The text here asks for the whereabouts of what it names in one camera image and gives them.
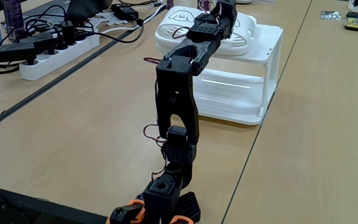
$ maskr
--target power adapter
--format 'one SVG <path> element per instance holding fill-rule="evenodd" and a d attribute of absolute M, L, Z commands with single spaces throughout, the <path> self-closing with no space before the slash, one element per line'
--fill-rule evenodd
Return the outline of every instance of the power adapter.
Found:
<path fill-rule="evenodd" d="M 55 40 L 49 32 L 44 32 L 33 37 L 21 39 L 20 43 L 33 43 L 36 54 L 44 53 L 48 51 L 48 54 L 53 55 L 55 53 Z"/>
<path fill-rule="evenodd" d="M 0 62 L 16 62 L 26 60 L 26 65 L 34 65 L 35 48 L 33 43 L 16 43 L 2 45 L 0 48 Z"/>
<path fill-rule="evenodd" d="M 127 4 L 113 4 L 111 11 L 120 20 L 135 21 L 139 18 L 139 13 Z"/>

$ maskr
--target white shelf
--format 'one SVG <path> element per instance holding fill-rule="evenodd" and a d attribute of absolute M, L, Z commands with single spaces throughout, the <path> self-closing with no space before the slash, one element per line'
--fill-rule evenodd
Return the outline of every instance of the white shelf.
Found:
<path fill-rule="evenodd" d="M 272 51 L 276 48 L 282 35 L 283 29 L 281 27 L 257 24 L 254 41 L 246 54 L 240 56 L 216 54 L 213 57 L 238 62 L 264 64 L 273 57 Z"/>
<path fill-rule="evenodd" d="M 200 115 L 249 125 L 262 121 L 264 114 L 259 113 L 264 78 L 206 69 L 193 81 Z M 276 84 L 269 80 L 268 85 L 271 99 Z"/>
<path fill-rule="evenodd" d="M 281 27 L 258 24 L 246 54 L 214 54 L 216 58 L 263 65 L 265 75 L 255 77 L 204 70 L 198 77 L 193 77 L 199 114 L 241 124 L 260 124 L 276 90 L 282 38 Z M 156 48 L 166 54 L 173 46 L 157 43 Z"/>

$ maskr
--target screw hole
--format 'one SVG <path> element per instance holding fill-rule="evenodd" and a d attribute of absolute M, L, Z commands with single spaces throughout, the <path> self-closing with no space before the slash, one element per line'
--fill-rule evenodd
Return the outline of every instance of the screw hole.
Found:
<path fill-rule="evenodd" d="M 158 189 L 165 189 L 165 188 L 167 188 L 167 185 L 165 183 L 159 183 L 159 184 L 157 184 L 157 188 Z"/>

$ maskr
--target white plastic object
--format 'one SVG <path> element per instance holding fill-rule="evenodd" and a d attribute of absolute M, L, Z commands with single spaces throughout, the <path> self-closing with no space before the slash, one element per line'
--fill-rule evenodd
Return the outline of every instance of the white plastic object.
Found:
<path fill-rule="evenodd" d="M 68 46 L 65 50 L 56 50 L 57 54 L 40 54 L 37 56 L 35 65 L 20 63 L 21 77 L 25 80 L 35 81 L 97 47 L 99 38 L 98 35 L 92 35 L 85 40 L 77 41 L 75 45 Z"/>
<path fill-rule="evenodd" d="M 174 48 L 185 37 L 174 39 L 172 37 L 173 33 L 181 27 L 193 26 L 195 17 L 201 13 L 203 11 L 190 7 L 172 7 L 155 31 L 157 43 L 162 47 Z M 257 21 L 254 17 L 238 13 L 231 38 L 222 41 L 216 54 L 243 55 L 247 53 L 254 40 L 256 24 Z M 188 29 L 180 29 L 176 32 L 175 36 L 180 36 L 187 32 Z"/>
<path fill-rule="evenodd" d="M 236 3 L 240 3 L 240 4 L 248 4 L 251 3 L 253 0 L 236 0 Z"/>
<path fill-rule="evenodd" d="M 113 12 L 100 12 L 97 13 L 96 16 L 102 17 L 104 19 L 107 19 L 107 25 L 113 26 L 113 25 L 120 25 L 120 24 L 127 24 L 128 21 L 122 21 L 119 20 Z"/>
<path fill-rule="evenodd" d="M 263 65 L 265 74 L 255 77 L 205 69 L 193 77 L 199 114 L 241 124 L 260 124 L 277 87 L 282 37 L 281 27 L 258 24 L 254 43 L 246 54 L 214 54 L 213 57 Z M 171 50 L 156 46 L 163 54 Z"/>

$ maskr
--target black device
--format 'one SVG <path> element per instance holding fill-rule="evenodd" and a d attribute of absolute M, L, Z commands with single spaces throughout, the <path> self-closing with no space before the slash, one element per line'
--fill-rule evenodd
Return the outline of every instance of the black device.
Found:
<path fill-rule="evenodd" d="M 167 141 L 161 150 L 169 164 L 165 172 L 149 182 L 137 203 L 116 208 L 110 224 L 190 224 L 200 220 L 201 211 L 193 192 L 179 197 L 189 185 L 199 138 L 198 109 L 193 96 L 193 76 L 207 66 L 221 41 L 230 38 L 237 18 L 236 1 L 220 0 L 210 14 L 195 19 L 183 40 L 157 65 L 157 123 Z M 185 127 L 172 126 L 177 114 Z"/>
<path fill-rule="evenodd" d="M 21 39 L 20 43 L 33 44 L 36 54 L 41 54 L 45 51 L 47 51 L 49 55 L 55 54 L 55 40 L 53 39 L 52 34 L 49 32 L 44 32 L 32 37 Z"/>
<path fill-rule="evenodd" d="M 34 65 L 37 55 L 33 43 L 16 43 L 2 45 L 0 48 L 1 62 L 25 60 L 27 65 Z"/>
<path fill-rule="evenodd" d="M 127 4 L 113 4 L 111 11 L 120 20 L 135 21 L 139 18 L 139 13 Z"/>

